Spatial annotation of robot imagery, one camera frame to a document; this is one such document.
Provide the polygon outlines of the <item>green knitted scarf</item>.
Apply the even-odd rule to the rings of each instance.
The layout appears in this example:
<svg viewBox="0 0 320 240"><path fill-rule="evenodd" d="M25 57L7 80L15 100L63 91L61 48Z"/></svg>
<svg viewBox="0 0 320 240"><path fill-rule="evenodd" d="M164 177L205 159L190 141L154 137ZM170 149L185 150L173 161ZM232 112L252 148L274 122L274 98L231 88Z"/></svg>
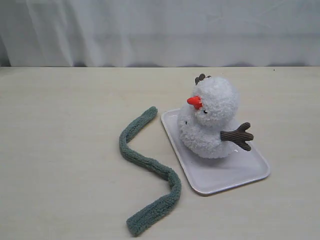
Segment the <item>green knitted scarf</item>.
<svg viewBox="0 0 320 240"><path fill-rule="evenodd" d="M157 114L158 109L155 106L149 107L140 116L131 121L118 138L119 151L125 160L156 174L169 185L169 193L146 205L126 220L128 231L134 237L141 235L170 214L177 206L182 193L181 179L174 169L129 147L129 142L147 124L154 120Z"/></svg>

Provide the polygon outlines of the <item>white plush snowman toy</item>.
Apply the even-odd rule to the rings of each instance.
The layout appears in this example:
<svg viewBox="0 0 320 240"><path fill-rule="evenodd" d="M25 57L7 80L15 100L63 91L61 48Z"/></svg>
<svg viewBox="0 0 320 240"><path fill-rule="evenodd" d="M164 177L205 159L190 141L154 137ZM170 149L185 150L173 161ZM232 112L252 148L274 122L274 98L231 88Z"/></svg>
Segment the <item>white plush snowman toy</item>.
<svg viewBox="0 0 320 240"><path fill-rule="evenodd" d="M236 147L249 152L249 122L233 128L239 106L237 89L221 76L201 73L194 88L180 108L177 126L180 141L194 154L205 159L229 156Z"/></svg>

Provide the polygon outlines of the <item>white rectangular plastic tray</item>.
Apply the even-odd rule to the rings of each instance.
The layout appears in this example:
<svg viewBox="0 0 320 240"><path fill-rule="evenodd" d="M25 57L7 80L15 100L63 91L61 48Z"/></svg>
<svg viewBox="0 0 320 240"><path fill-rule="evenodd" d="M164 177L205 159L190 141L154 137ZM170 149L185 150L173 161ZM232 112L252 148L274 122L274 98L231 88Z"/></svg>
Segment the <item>white rectangular plastic tray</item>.
<svg viewBox="0 0 320 240"><path fill-rule="evenodd" d="M267 178L271 173L268 161L251 143L251 151L238 146L225 158L201 158L179 139L177 118L179 109L162 113L160 119L178 162L191 189L209 196Z"/></svg>

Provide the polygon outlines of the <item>white curtain backdrop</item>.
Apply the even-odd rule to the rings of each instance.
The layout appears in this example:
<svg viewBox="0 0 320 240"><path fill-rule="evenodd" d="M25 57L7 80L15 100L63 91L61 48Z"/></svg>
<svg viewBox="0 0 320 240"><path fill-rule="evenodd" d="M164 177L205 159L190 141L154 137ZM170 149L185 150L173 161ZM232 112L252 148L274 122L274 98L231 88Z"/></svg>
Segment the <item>white curtain backdrop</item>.
<svg viewBox="0 0 320 240"><path fill-rule="evenodd" d="M317 0L3 0L11 67L318 66Z"/></svg>

